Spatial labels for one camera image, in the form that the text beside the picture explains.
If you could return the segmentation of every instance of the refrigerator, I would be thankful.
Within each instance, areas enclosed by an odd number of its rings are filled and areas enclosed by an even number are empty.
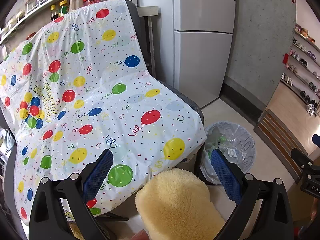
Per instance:
[[[235,22],[236,0],[138,0],[158,5],[157,78],[203,107],[219,97]]]

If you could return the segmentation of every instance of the trash can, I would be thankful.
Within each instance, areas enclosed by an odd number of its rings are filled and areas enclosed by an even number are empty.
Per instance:
[[[255,141],[251,134],[237,123],[221,121],[205,129],[207,140],[204,144],[200,169],[205,179],[213,184],[221,184],[211,165],[211,152],[217,148],[227,160],[247,173],[256,158]]]

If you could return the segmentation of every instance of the green balloon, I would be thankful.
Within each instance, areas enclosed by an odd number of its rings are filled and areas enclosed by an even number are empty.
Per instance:
[[[112,88],[112,93],[117,95],[117,94],[121,94],[123,91],[125,91],[127,89],[125,84],[116,84],[113,88]]]
[[[32,50],[32,43],[29,42],[26,45],[24,45],[24,47],[22,49],[22,55],[28,54],[31,50]]]
[[[30,118],[28,119],[28,125],[29,125],[29,127],[30,127],[31,129],[35,128],[35,127],[36,127],[36,124],[37,124],[36,118],[30,117]]]
[[[29,161],[29,157],[27,156],[27,157],[23,160],[23,165],[27,165],[28,161]]]
[[[91,211],[92,215],[98,215],[101,213],[100,208],[90,208],[90,211]]]
[[[77,41],[71,47],[71,52],[77,54],[84,49],[84,43],[82,41]]]
[[[41,168],[49,169],[51,168],[51,155],[45,155],[43,156],[40,164]]]
[[[127,186],[133,178],[132,169],[128,165],[118,164],[114,166],[109,174],[109,183],[115,187]]]
[[[52,73],[49,79],[51,82],[57,82],[59,80],[59,74],[57,72]]]

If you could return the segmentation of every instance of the red balloon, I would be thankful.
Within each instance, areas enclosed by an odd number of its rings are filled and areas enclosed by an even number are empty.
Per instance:
[[[53,62],[51,62],[50,66],[49,66],[49,71],[51,73],[55,73],[59,70],[60,67],[61,67],[60,61],[54,60]]]
[[[70,103],[71,101],[73,101],[73,99],[75,99],[76,97],[76,93],[73,90],[67,90],[66,92],[63,93],[62,95],[62,100]]]
[[[99,19],[102,19],[106,16],[108,16],[110,11],[108,9],[101,9],[100,11],[97,12],[96,17]]]
[[[96,198],[94,198],[94,199],[92,199],[92,200],[89,200],[89,201],[87,202],[88,208],[94,207],[94,205],[96,204],[96,202],[97,202],[97,199],[96,199]]]
[[[21,103],[20,103],[20,108],[28,109],[28,104],[27,104],[27,102],[22,100]]]
[[[4,103],[5,103],[6,106],[9,106],[10,105],[10,98],[6,97],[5,100],[4,100]]]
[[[152,124],[159,120],[161,114],[158,110],[151,110],[143,114],[141,117],[141,123]]]
[[[52,131],[52,130],[48,130],[48,131],[46,131],[46,132],[44,133],[42,139],[43,139],[43,140],[46,140],[46,139],[50,138],[52,135],[53,135],[53,131]]]
[[[35,116],[35,115],[38,115],[40,112],[40,109],[38,106],[31,106],[30,107],[30,113]]]
[[[23,75],[25,76],[28,75],[30,71],[31,71],[31,64],[30,63],[25,64],[22,70]]]
[[[20,213],[21,213],[21,216],[22,216],[24,219],[27,219],[27,213],[26,213],[26,211],[24,210],[23,207],[20,209]]]
[[[59,22],[61,22],[62,20],[63,20],[63,16],[61,16],[61,17],[59,17],[59,18],[57,18],[57,19],[55,19],[55,20],[53,20],[53,22],[55,22],[55,23],[59,23]]]
[[[92,125],[91,124],[86,124],[83,127],[80,128],[79,133],[81,134],[88,134],[89,132],[92,131]]]

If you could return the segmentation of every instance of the brown striped rug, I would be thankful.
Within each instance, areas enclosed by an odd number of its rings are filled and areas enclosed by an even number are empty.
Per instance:
[[[298,184],[302,173],[300,168],[291,159],[291,150],[297,148],[305,155],[308,154],[292,132],[270,109],[263,112],[257,126],[253,130],[274,152]]]

